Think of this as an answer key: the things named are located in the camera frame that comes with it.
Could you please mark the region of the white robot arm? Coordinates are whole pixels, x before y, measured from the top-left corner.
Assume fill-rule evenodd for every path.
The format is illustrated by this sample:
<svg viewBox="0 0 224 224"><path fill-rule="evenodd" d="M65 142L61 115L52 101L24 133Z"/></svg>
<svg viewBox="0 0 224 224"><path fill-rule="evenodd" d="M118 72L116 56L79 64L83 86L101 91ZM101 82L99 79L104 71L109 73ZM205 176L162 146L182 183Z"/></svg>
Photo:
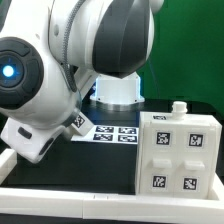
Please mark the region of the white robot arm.
<svg viewBox="0 0 224 224"><path fill-rule="evenodd" d="M39 162L74 122L89 75L142 67L164 0L0 0L2 140Z"/></svg>

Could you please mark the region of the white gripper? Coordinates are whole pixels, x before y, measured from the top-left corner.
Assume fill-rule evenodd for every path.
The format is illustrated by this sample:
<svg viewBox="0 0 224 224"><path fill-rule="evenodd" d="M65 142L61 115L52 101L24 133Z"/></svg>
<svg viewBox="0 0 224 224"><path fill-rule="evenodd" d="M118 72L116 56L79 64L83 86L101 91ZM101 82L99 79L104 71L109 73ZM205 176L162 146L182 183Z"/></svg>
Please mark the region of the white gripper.
<svg viewBox="0 0 224 224"><path fill-rule="evenodd" d="M38 163L65 130L64 121L63 116L50 113L10 116L1 132L1 139L28 161Z"/></svg>

